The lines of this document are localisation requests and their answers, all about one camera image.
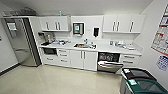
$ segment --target door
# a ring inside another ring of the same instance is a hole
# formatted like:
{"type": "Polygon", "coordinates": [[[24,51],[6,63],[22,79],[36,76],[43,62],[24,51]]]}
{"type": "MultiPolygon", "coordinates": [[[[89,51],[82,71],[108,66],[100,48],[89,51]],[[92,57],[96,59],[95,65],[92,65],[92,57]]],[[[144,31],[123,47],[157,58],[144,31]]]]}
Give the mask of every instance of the door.
{"type": "Polygon", "coordinates": [[[144,18],[144,15],[133,15],[131,17],[129,32],[140,33],[142,30],[144,18]]]}
{"type": "Polygon", "coordinates": [[[98,52],[83,52],[84,53],[84,69],[97,71],[98,52]]]}
{"type": "Polygon", "coordinates": [[[26,29],[23,24],[22,19],[5,19],[7,28],[6,30],[8,37],[10,39],[12,48],[14,49],[29,49],[29,44],[27,42],[28,37],[26,33],[26,29]],[[13,23],[16,27],[16,30],[11,30],[9,23],[13,23]]]}
{"type": "Polygon", "coordinates": [[[41,29],[44,31],[48,31],[49,30],[48,18],[47,17],[39,17],[39,19],[40,19],[41,29]]]}
{"type": "Polygon", "coordinates": [[[26,66],[37,66],[36,63],[32,63],[35,62],[34,58],[30,52],[30,50],[26,50],[26,49],[17,49],[14,50],[15,55],[18,59],[18,62],[21,65],[26,65],[26,66]]]}
{"type": "Polygon", "coordinates": [[[116,32],[129,32],[129,24],[131,21],[131,15],[118,15],[116,32]]]}
{"type": "Polygon", "coordinates": [[[61,16],[58,18],[58,30],[59,31],[69,31],[68,28],[68,17],[67,16],[61,16]]]}
{"type": "Polygon", "coordinates": [[[106,15],[104,16],[104,23],[103,23],[103,32],[106,31],[115,31],[116,30],[116,20],[117,15],[106,15]]]}
{"type": "Polygon", "coordinates": [[[71,67],[83,69],[82,51],[70,50],[71,67]]]}
{"type": "Polygon", "coordinates": [[[49,30],[56,31],[59,29],[57,17],[48,17],[49,30]]]}

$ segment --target sign on wall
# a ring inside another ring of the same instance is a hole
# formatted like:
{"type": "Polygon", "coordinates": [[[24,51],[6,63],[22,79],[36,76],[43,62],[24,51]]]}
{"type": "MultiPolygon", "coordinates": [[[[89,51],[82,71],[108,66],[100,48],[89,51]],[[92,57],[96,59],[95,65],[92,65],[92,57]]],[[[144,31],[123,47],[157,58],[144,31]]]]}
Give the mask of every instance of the sign on wall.
{"type": "Polygon", "coordinates": [[[162,17],[151,48],[168,56],[168,6],[165,9],[165,13],[162,17]]]}
{"type": "Polygon", "coordinates": [[[156,65],[158,66],[159,69],[166,71],[168,67],[168,57],[160,56],[156,65]]]}

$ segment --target stainless steel appliance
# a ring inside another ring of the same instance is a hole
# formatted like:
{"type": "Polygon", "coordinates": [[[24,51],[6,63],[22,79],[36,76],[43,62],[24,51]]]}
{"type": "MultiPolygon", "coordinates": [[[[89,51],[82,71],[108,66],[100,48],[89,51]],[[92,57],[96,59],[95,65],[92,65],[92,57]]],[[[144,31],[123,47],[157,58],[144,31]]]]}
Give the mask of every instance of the stainless steel appliance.
{"type": "Polygon", "coordinates": [[[123,67],[123,64],[119,63],[119,57],[119,53],[99,52],[97,70],[113,73],[117,72],[123,67]]]}
{"type": "Polygon", "coordinates": [[[54,34],[53,32],[38,32],[38,35],[41,39],[44,39],[45,42],[52,43],[54,34]]]}
{"type": "Polygon", "coordinates": [[[10,17],[1,21],[18,62],[24,66],[41,65],[29,19],[10,17]]]}

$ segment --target stainless steel refrigerator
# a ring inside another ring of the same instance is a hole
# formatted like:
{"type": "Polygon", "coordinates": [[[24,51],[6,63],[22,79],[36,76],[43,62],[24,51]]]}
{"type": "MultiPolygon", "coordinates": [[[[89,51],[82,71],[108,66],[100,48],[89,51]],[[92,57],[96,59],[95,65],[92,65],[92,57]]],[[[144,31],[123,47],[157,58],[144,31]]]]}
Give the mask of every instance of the stainless steel refrigerator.
{"type": "Polygon", "coordinates": [[[41,65],[29,19],[2,18],[1,21],[18,62],[24,66],[41,65]]]}

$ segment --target baseboard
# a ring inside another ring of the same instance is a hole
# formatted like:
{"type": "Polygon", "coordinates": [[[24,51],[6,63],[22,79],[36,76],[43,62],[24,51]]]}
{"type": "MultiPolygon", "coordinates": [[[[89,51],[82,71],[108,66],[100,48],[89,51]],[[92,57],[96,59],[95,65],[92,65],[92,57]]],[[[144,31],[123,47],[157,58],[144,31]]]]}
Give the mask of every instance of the baseboard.
{"type": "Polygon", "coordinates": [[[8,68],[8,69],[6,69],[6,70],[0,72],[0,76],[3,75],[3,74],[5,74],[5,73],[7,73],[7,72],[9,72],[9,71],[11,71],[12,69],[18,67],[19,65],[20,65],[19,63],[18,63],[18,64],[15,64],[14,66],[12,66],[12,67],[10,67],[10,68],[8,68]]]}

